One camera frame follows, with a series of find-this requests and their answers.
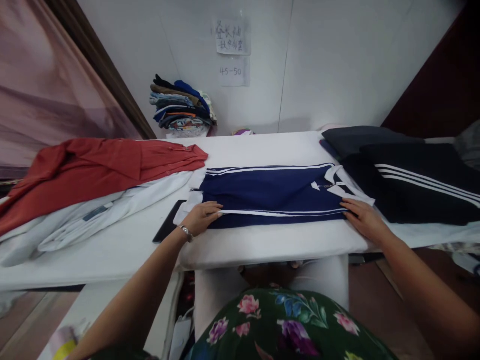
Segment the pink curtain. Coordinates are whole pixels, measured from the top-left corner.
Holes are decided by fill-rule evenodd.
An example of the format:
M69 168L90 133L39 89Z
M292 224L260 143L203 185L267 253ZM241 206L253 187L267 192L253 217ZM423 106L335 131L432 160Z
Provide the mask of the pink curtain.
M141 139L42 0L0 0L0 49L0 179L71 138Z

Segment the black tablet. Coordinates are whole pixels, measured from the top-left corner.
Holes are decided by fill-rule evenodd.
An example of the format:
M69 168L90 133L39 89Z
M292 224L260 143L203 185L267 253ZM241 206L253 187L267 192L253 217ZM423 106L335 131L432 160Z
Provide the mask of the black tablet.
M160 230L158 230L158 232L156 233L155 238L153 239L154 243L160 244L163 240L165 240L165 238L168 235L170 235L170 233L173 230L175 230L175 228L177 227L174 224L175 215L177 215L177 212L180 209L180 205L186 202L187 200L178 200L176 202L175 206L173 207L173 209L170 211L165 221L163 222L163 225L161 226Z

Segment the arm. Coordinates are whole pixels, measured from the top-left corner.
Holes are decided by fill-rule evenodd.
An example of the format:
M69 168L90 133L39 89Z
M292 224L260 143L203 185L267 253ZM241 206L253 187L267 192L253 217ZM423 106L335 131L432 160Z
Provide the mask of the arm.
M384 253L405 303L439 359L469 358L480 351L480 316L452 291L370 205L343 199L351 224Z
M197 236L222 215L217 213L222 207L213 201L197 205L183 225ZM100 350L114 345L143 349L180 250L186 242L187 234L180 228L167 236L108 304L68 359L89 359Z

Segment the hand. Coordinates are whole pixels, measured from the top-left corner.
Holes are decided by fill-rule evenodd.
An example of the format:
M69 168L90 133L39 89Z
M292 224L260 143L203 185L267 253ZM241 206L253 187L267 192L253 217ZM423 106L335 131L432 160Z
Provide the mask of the hand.
M182 224L193 236L198 236L204 233L211 223L223 215L219 213L223 207L223 205L220 205L216 201L207 201L198 204L190 211Z
M384 241L388 241L395 237L394 233L384 223L379 213L373 207L363 201L343 198L341 202L344 208L351 210L358 217L350 212L343 214L350 221L350 223L367 239L370 239L379 248Z

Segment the bracelet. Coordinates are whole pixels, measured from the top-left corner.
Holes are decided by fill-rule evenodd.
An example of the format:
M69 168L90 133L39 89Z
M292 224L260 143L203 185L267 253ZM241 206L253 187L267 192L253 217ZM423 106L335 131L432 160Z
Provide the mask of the bracelet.
M178 225L178 227L185 232L186 236L188 237L187 241L191 243L194 239L194 235L190 232L190 230L188 230L183 224Z

